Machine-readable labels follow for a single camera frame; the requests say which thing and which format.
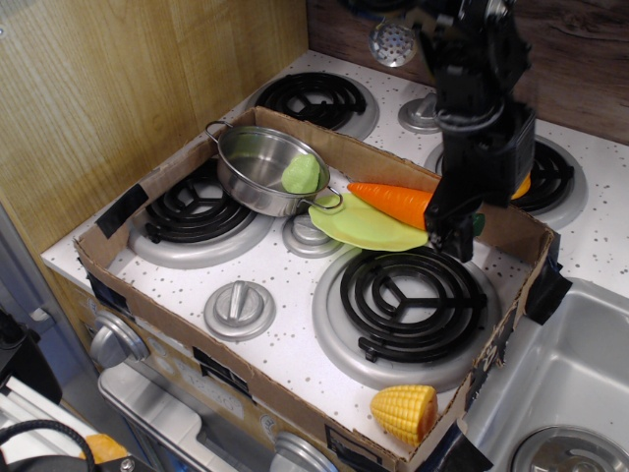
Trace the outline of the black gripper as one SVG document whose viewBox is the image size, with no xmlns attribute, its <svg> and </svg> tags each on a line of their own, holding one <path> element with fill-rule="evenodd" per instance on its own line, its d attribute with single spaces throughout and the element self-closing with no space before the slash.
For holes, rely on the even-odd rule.
<svg viewBox="0 0 629 472">
<path fill-rule="evenodd" d="M 441 179 L 425 212 L 435 249 L 468 262 L 475 238 L 473 213 L 483 203 L 507 207 L 532 168 L 536 113 L 505 100 L 491 115 L 437 114 L 442 131 Z"/>
</svg>

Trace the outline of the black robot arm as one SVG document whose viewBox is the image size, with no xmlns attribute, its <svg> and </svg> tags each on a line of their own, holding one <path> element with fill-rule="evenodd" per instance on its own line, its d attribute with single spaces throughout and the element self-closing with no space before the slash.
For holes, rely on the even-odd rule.
<svg viewBox="0 0 629 472">
<path fill-rule="evenodd" d="M 531 46 L 510 1 L 345 1 L 355 15 L 401 21 L 436 88 L 441 179 L 424 213 L 433 248 L 461 262 L 473 255 L 482 204 L 508 207 L 530 173 L 533 108 L 513 96 Z"/>
</svg>

